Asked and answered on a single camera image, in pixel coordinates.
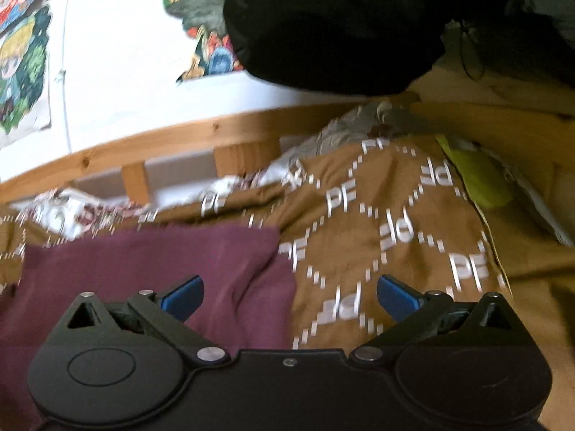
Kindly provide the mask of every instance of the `wooden board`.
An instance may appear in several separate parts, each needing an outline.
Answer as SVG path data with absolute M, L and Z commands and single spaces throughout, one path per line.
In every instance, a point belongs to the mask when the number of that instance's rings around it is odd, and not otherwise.
M 214 149 L 216 171 L 219 177 L 256 172 L 267 167 L 280 155 L 279 138 Z
M 130 201 L 138 204 L 149 204 L 148 176 L 144 162 L 124 165 L 122 167 L 122 181 Z
M 503 76 L 484 66 L 476 51 L 465 43 L 466 66 L 477 80 L 470 79 L 461 61 L 460 36 L 459 28 L 448 29 L 442 36 L 446 54 L 409 86 L 422 102 L 501 105 L 575 116 L 575 91 L 569 86 L 543 73 L 539 73 L 538 81 Z
M 310 135 L 357 103 L 299 106 L 195 121 L 115 140 L 0 183 L 0 202 L 33 196 L 93 173 L 151 158 L 290 135 Z
M 465 103 L 413 103 L 410 110 L 446 133 L 475 140 L 519 168 L 544 197 L 554 170 L 575 171 L 575 122 L 560 114 Z

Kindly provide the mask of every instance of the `metal screw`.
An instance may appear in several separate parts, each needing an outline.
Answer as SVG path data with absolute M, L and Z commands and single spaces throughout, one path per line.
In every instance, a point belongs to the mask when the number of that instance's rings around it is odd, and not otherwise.
M 203 347 L 197 355 L 202 361 L 219 361 L 225 357 L 225 351 L 219 347 Z
M 292 367 L 292 366 L 295 366 L 297 364 L 297 359 L 286 358 L 284 361 L 282 361 L 282 363 L 284 364 L 284 366 Z
M 383 356 L 383 352 L 377 347 L 365 345 L 354 351 L 354 356 L 361 361 L 377 361 Z

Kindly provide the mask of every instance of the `brown blanket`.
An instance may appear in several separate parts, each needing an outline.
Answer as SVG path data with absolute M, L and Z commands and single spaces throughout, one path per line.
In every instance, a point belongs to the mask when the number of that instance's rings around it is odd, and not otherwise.
M 554 370 L 542 421 L 551 431 L 571 429 L 575 286 L 573 275 L 561 274 L 573 273 L 575 250 L 540 230 L 513 201 L 479 212 L 446 160 L 429 135 L 364 140 L 297 161 L 284 184 L 206 193 L 201 201 L 139 217 L 111 216 L 98 233 L 230 220 L 279 228 L 280 251 L 290 257 L 297 283 L 294 348 L 349 351 L 392 325 L 376 299 L 382 274 L 469 301 L 490 290 L 508 295 L 507 274 L 516 309 Z M 10 254 L 24 234 L 35 244 L 49 237 L 32 222 L 13 220 L 0 227 Z M 50 244 L 64 241 L 50 237 Z M 17 254 L 0 260 L 6 281 L 18 280 L 18 265 Z
M 297 283 L 294 348 L 349 351 L 390 327 L 376 297 L 377 279 L 386 273 L 458 300 L 507 292 L 487 228 L 433 136 L 348 144 L 298 161 L 288 181 L 206 195 L 202 202 L 111 223 L 100 233 L 230 219 L 279 228 L 280 252 L 291 259 Z M 7 274 L 17 279 L 15 266 Z

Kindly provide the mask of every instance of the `black bag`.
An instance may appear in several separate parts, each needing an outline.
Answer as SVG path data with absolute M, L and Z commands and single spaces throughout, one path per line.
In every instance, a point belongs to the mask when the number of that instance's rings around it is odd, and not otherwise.
M 256 77 L 313 91 L 393 94 L 444 53 L 445 24 L 507 0 L 225 0 L 242 65 Z

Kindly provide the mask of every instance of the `wooden bed frame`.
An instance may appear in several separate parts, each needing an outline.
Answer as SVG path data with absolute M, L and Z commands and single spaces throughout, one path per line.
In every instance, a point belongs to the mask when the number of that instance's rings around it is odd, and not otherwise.
M 547 202 L 552 200 L 560 174 L 575 172 L 575 122 L 567 120 L 564 113 L 473 103 L 419 102 L 420 96 L 411 91 L 386 98 L 397 107 L 427 117 L 446 132 L 476 140 L 509 159 Z M 150 193 L 146 160 L 214 149 L 219 176 L 253 172 L 280 155 L 281 136 L 314 134 L 355 105 L 336 103 L 240 113 L 115 140 L 0 183 L 0 202 L 24 199 L 73 184 L 79 178 L 121 168 L 129 198 L 147 204 Z

